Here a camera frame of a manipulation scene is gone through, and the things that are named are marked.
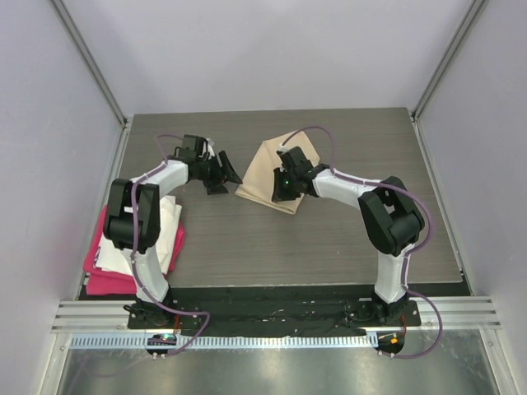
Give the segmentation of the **beige cloth napkin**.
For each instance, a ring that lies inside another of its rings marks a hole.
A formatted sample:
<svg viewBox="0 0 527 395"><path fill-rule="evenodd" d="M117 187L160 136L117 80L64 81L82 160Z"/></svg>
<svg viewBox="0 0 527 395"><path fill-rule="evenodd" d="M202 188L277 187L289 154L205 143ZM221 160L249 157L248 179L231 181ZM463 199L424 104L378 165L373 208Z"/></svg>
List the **beige cloth napkin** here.
<svg viewBox="0 0 527 395"><path fill-rule="evenodd" d="M273 171L282 163L277 155L277 150L291 135L292 132L289 132L279 137L265 140L260 144L242 179L242 185L235 192L236 196L246 198L252 202L257 202L286 214L296 214L302 197L289 202L272 201L274 189Z"/></svg>

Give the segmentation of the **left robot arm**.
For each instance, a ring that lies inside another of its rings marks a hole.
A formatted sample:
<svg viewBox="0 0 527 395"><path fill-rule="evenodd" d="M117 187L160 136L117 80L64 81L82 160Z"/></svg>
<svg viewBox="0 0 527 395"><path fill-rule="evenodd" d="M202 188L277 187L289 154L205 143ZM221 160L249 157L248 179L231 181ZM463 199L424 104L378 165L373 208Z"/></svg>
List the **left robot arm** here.
<svg viewBox="0 0 527 395"><path fill-rule="evenodd" d="M242 184L224 151L205 137L185 134L181 144L152 170L133 179L115 179L106 205L104 237L127 257L136 286L135 303L125 309L149 326L167 328L178 314L161 270L156 243L161 233L161 199L198 180L207 194L223 194L226 183Z"/></svg>

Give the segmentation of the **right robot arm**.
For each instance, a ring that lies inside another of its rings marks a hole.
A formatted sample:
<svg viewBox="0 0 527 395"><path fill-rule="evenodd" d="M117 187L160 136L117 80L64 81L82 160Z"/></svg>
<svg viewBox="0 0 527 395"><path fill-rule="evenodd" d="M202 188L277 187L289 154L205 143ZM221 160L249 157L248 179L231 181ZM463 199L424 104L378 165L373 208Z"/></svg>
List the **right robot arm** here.
<svg viewBox="0 0 527 395"><path fill-rule="evenodd" d="M296 146L277 151L281 164L273 170L273 202L290 202L305 195L341 202L361 213L366 234L378 252L377 278L370 311L363 319L389 325L408 303L408 264L412 249L425 227L415 202L402 181L354 179L314 166Z"/></svg>

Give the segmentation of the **white folded cloth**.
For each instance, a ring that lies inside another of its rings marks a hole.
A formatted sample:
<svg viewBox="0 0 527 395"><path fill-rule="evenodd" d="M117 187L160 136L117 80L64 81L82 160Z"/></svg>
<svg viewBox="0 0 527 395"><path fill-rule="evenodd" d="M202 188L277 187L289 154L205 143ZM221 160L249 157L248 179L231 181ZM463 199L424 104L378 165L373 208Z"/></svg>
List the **white folded cloth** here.
<svg viewBox="0 0 527 395"><path fill-rule="evenodd" d="M160 209L161 231L156 243L156 253L161 271L166 275L170 270L172 256L176 250L176 239L181 235L180 214L182 206L176 203L174 196L165 196L160 201ZM132 276L131 267L127 261L130 253L123 254L104 236L100 239L98 249L95 267L103 272Z"/></svg>

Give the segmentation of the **pink folded cloth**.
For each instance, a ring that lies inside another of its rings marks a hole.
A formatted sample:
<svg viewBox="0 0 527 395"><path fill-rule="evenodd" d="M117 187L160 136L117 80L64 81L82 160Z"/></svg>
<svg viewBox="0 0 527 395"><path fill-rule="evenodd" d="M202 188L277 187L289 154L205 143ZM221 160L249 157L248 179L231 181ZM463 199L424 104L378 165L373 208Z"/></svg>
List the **pink folded cloth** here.
<svg viewBox="0 0 527 395"><path fill-rule="evenodd" d="M133 295L136 293L136 286L132 276L120 275L118 273L103 272L95 267L96 255L99 251L99 242L103 235L106 210L103 210L96 224L96 233L91 241L91 246L87 252L83 263L83 270L89 274L86 285L88 295ZM176 239L176 250L172 256L170 270L166 274L174 271L176 258L184 245L184 227L180 224L181 235Z"/></svg>

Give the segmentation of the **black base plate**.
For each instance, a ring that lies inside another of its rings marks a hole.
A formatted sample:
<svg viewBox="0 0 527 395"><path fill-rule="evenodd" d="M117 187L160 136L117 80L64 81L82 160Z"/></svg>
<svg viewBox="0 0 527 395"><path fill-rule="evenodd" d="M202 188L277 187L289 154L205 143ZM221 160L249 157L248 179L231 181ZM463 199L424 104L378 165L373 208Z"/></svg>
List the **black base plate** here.
<svg viewBox="0 0 527 395"><path fill-rule="evenodd" d="M389 314L371 285L174 288L171 294L172 314L140 301L125 305L128 328L281 338L355 336L422 323L415 301L405 299Z"/></svg>

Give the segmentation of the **aluminium frame rail right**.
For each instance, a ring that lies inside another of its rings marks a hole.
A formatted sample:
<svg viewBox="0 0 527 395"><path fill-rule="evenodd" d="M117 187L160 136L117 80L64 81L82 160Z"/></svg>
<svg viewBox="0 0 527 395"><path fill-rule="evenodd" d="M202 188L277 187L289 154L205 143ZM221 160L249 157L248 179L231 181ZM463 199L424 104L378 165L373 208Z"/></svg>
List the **aluminium frame rail right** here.
<svg viewBox="0 0 527 395"><path fill-rule="evenodd" d="M499 227L494 223L487 177L471 160L457 133L414 119L416 134L427 158L443 221L455 257L476 296L495 299L495 266L499 264Z"/></svg>

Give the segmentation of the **aluminium frame post left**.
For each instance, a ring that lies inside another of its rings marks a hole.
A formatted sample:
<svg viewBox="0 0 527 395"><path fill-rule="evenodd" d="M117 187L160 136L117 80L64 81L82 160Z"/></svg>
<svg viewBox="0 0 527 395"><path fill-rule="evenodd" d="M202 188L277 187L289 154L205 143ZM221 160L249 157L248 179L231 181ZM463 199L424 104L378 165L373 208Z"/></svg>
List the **aluminium frame post left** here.
<svg viewBox="0 0 527 395"><path fill-rule="evenodd" d="M56 16L60 20L63 28L67 32L69 39L72 41L76 51L80 55L80 58L87 71L90 73L95 85L99 89L106 104L110 107L111 112L116 118L119 125L124 128L127 124L127 117L121 110L118 101L116 100L110 86L103 76L93 54L91 53L86 41L84 40L81 31L77 27L77 23L74 21L71 13L69 12L66 4L62 0L49 0L49 5L54 10Z"/></svg>

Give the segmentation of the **aluminium frame post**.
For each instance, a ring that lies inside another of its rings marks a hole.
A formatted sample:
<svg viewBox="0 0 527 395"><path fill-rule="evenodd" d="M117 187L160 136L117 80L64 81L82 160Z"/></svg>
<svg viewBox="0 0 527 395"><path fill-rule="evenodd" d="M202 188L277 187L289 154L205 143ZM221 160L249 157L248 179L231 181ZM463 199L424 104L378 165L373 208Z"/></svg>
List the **aluminium frame post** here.
<svg viewBox="0 0 527 395"><path fill-rule="evenodd" d="M441 84L446 73L449 71L450 67L455 61L455 58L462 49L464 42L469 37L471 30L475 27L479 17L483 14L487 5L488 0L473 0L470 2L467 11L462 17L450 42L448 43L440 62L437 64L434 72L432 73L425 90L421 94L414 110L411 112L411 119L413 122L417 122L423 115L431 98L434 96L436 90Z"/></svg>
<svg viewBox="0 0 527 395"><path fill-rule="evenodd" d="M69 39L72 41L76 51L80 55L80 58L87 71L90 73L95 85L99 89L106 104L110 107L111 112L116 118L119 125L124 128L127 124L127 117L121 110L118 101L116 100L110 86L103 76L93 54L91 53L86 41L84 40L81 31L77 27L77 23L74 21L71 13L69 12L66 4L62 0L49 0L49 5L54 10L56 16L60 20L63 28L67 32Z"/></svg>

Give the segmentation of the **aluminium frame post right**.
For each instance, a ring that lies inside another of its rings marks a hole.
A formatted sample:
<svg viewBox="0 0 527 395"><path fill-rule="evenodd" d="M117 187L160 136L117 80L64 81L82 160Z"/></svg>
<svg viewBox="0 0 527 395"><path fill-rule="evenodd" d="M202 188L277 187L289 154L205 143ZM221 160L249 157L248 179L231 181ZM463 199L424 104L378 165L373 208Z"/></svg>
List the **aluminium frame post right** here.
<svg viewBox="0 0 527 395"><path fill-rule="evenodd" d="M441 84L446 73L449 71L450 67L455 61L455 58L462 49L464 42L469 37L471 30L475 27L479 17L483 14L487 5L488 0L473 0L470 2L467 11L462 17L450 42L448 43L440 62L437 64L434 72L432 73L425 90L421 94L414 110L411 112L411 119L413 122L417 122L423 115L431 98L434 96L436 90Z"/></svg>

